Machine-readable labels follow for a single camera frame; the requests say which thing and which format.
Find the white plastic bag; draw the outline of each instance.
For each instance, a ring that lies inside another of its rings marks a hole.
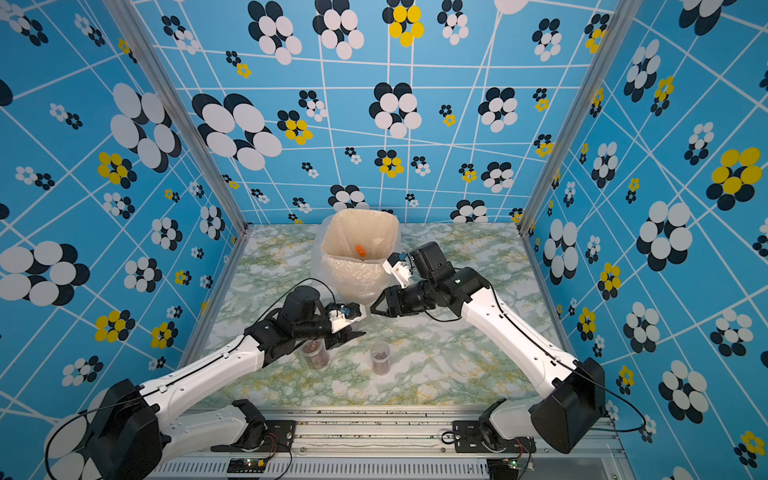
[[[342,210],[323,220],[315,237],[312,276],[335,290],[338,300],[370,305],[382,290],[396,284],[382,263],[401,250],[397,217],[376,210]]]

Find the mounting plate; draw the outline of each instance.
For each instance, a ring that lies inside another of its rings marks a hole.
[[[296,422],[293,420],[265,420],[264,425],[266,426],[266,430],[264,431],[264,443],[257,447],[253,452],[270,452],[272,444],[266,440],[266,435],[270,432],[277,435],[277,443],[280,444],[280,446],[277,447],[277,451],[288,452],[293,446],[293,438],[294,434],[296,433]],[[210,447],[210,450],[212,452],[243,452],[239,448],[233,447],[232,445],[215,445]]]
[[[536,442],[525,437],[506,441],[503,450],[487,449],[480,434],[480,422],[477,421],[455,420],[453,433],[459,436],[459,439],[453,444],[456,453],[514,453],[519,455],[521,452],[520,444],[523,446],[523,453],[536,453]]]

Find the marble tabletop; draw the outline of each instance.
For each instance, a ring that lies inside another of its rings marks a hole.
[[[205,351],[243,332],[282,293],[310,276],[310,254],[320,225],[254,227]],[[410,251],[434,240],[457,267],[471,266],[528,323],[559,345],[545,301],[510,223],[401,224],[402,247]],[[328,296],[317,284],[325,303]],[[453,318],[448,309],[432,314]],[[218,409],[235,399],[257,406],[473,405],[535,396],[520,369],[466,321],[438,323],[426,315],[390,319],[371,315],[355,324],[367,334],[329,351],[329,365],[307,367],[298,353],[240,377],[197,407]],[[392,349],[387,375],[372,371],[374,342]]]

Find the blue wallpaper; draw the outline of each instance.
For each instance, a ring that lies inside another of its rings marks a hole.
[[[637,478],[768,478],[767,24],[645,0],[522,233]]]
[[[510,221],[617,0],[139,0],[253,223]]]
[[[178,366],[236,233],[100,2],[0,20],[0,478],[22,480],[96,392]]]

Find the vent grille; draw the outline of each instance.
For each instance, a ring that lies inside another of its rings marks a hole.
[[[148,478],[226,478],[229,458],[176,458],[158,466]],[[275,478],[288,468],[288,458],[273,458],[263,474],[231,474],[233,478]],[[480,458],[296,458],[284,478],[488,478]]]

